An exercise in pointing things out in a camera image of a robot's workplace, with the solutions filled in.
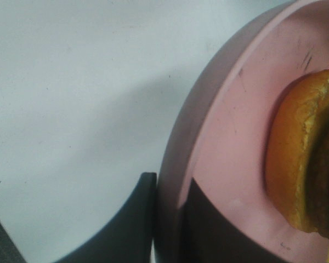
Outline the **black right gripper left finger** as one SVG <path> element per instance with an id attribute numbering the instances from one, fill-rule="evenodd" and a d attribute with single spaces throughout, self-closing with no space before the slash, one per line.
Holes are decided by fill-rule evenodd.
<path id="1" fill-rule="evenodd" d="M 59 262 L 150 262 L 156 173 L 142 173 L 117 214 L 92 238 Z"/>

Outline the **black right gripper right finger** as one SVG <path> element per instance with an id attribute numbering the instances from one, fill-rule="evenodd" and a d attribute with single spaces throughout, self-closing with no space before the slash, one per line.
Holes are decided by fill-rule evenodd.
<path id="1" fill-rule="evenodd" d="M 269 204 L 235 199 L 224 216 L 195 180 L 184 205 L 182 262 L 325 262 L 328 241 L 292 228 Z"/>

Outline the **grey black robot base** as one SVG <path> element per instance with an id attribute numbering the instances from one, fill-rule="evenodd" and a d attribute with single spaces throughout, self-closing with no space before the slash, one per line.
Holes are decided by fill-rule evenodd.
<path id="1" fill-rule="evenodd" d="M 0 223 L 0 262 L 25 263 L 17 247 Z"/>

